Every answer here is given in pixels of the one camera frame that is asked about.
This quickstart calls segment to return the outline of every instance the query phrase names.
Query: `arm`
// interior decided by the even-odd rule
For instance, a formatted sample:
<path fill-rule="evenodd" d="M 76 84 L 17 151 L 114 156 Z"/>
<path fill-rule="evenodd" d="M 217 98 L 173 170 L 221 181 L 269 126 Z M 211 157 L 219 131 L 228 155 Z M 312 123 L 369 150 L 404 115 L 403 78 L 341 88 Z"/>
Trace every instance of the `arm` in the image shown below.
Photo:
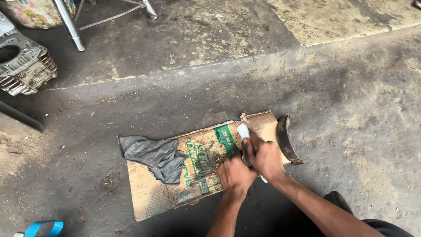
<path fill-rule="evenodd" d="M 208 237 L 234 236 L 238 211 L 245 199 L 248 188 L 257 177 L 257 172 L 249 169 L 239 155 L 225 159 L 218 167 L 218 175 L 223 189 L 221 204 L 208 232 Z"/>
<path fill-rule="evenodd" d="M 250 135 L 251 140 L 245 139 L 244 142 L 252 166 L 297 205 L 325 236 L 383 236 L 366 223 L 297 182 L 286 173 L 282 164 L 281 150 L 272 142 L 264 142 L 254 132 Z"/>

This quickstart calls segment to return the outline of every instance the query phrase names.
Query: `white brush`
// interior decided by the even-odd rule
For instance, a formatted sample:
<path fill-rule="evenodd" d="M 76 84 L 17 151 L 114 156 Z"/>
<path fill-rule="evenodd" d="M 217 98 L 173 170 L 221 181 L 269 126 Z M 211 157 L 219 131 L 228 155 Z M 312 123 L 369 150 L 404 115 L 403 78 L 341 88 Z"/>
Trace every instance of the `white brush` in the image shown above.
<path fill-rule="evenodd" d="M 240 124 L 237 127 L 237 131 L 241 137 L 241 140 L 244 140 L 244 138 L 250 139 L 250 133 L 248 132 L 248 127 L 246 124 Z M 259 175 L 262 178 L 263 182 L 267 183 L 267 180 L 261 174 Z"/>

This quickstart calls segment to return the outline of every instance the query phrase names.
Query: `gray cloth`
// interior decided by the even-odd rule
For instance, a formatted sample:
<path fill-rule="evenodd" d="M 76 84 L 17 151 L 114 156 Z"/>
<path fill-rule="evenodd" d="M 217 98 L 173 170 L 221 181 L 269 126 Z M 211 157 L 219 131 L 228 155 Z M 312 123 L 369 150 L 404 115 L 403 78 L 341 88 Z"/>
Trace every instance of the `gray cloth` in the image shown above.
<path fill-rule="evenodd" d="M 179 185 L 183 161 L 189 155 L 177 151 L 178 140 L 149 140 L 142 136 L 118 137 L 124 158 L 148 167 L 154 177 L 167 185 Z"/>

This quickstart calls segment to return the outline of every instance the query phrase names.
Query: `torn cardboard edge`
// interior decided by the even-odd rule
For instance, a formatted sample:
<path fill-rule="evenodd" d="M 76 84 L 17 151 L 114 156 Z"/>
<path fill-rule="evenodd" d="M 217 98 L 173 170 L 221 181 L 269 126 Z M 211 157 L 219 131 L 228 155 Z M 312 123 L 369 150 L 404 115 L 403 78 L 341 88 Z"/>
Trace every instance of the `torn cardboard edge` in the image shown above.
<path fill-rule="evenodd" d="M 248 115 L 246 119 L 247 126 L 262 139 L 278 145 L 277 120 L 270 110 Z M 177 150 L 190 155 L 183 163 L 179 186 L 166 186 L 155 180 L 146 167 L 127 162 L 136 221 L 197 203 L 203 197 L 222 191 L 215 170 L 222 159 L 232 157 L 236 149 L 241 149 L 242 141 L 237 131 L 241 123 L 244 121 L 227 121 L 168 138 L 178 139 Z M 284 155 L 282 162 L 290 163 Z"/>

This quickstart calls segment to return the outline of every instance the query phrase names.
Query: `painted bucket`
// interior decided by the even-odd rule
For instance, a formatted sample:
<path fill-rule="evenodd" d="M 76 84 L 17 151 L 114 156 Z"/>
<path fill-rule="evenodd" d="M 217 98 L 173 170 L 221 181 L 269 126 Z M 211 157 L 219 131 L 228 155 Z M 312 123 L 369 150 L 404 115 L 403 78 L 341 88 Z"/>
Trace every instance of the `painted bucket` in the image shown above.
<path fill-rule="evenodd" d="M 73 0 L 64 0 L 70 15 L 76 14 Z M 31 29 L 50 29 L 62 25 L 51 0 L 0 0 L 0 9 L 17 24 Z"/>

